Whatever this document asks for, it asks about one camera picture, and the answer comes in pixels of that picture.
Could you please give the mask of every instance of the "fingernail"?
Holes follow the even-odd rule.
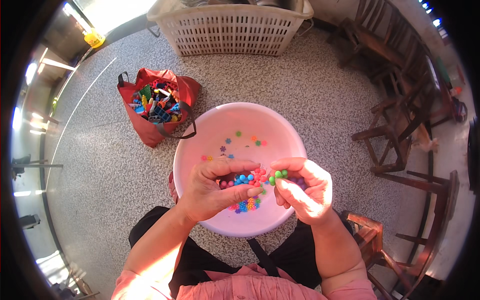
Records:
[[[253,196],[256,196],[256,195],[260,194],[260,193],[263,192],[263,191],[264,191],[264,189],[263,189],[262,187],[249,189],[249,190],[247,191],[247,196],[253,197]]]
[[[275,185],[280,187],[281,189],[286,189],[288,187],[288,183],[281,178],[275,179]]]

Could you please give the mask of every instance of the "pink plastic basin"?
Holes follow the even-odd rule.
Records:
[[[173,161],[175,187],[181,197],[189,184],[187,177],[202,158],[222,154],[234,159],[250,159],[270,170],[270,163],[283,157],[307,157],[305,147],[293,126],[281,115],[253,103],[229,103],[213,108],[197,120],[197,135],[180,140]],[[193,132],[193,126],[185,134]],[[273,186],[265,185],[260,206],[239,214],[223,210],[200,222],[205,228],[231,237],[252,237],[273,230],[293,212],[276,204]]]

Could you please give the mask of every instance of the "black pants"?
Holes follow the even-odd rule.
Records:
[[[168,210],[166,207],[157,206],[138,221],[128,237],[130,246],[133,247]],[[350,225],[346,222],[344,224],[352,233]],[[269,257],[275,266],[287,272],[297,283],[309,288],[315,288],[322,282],[315,262],[312,228],[300,220],[297,221],[297,226],[293,233]],[[200,248],[194,240],[188,237],[181,253],[179,265],[173,273],[169,287],[172,295],[176,297],[181,285],[196,285],[199,282],[209,281],[210,278],[203,270],[233,274],[240,268],[234,268],[224,263]]]

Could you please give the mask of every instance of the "yellow container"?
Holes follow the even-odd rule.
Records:
[[[105,42],[105,37],[98,33],[95,28],[92,28],[92,32],[88,33],[83,31],[84,40],[89,44],[92,48],[100,47],[103,42]]]

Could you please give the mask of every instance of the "pink shirt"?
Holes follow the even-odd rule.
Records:
[[[262,300],[376,300],[369,280],[354,280],[344,287],[322,295],[296,283],[278,268],[280,277],[267,275],[257,264],[243,266],[235,274],[205,271],[212,281],[196,286],[181,286],[177,299],[262,299]],[[168,286],[150,282],[132,271],[122,271],[117,279],[113,300],[172,299]]]

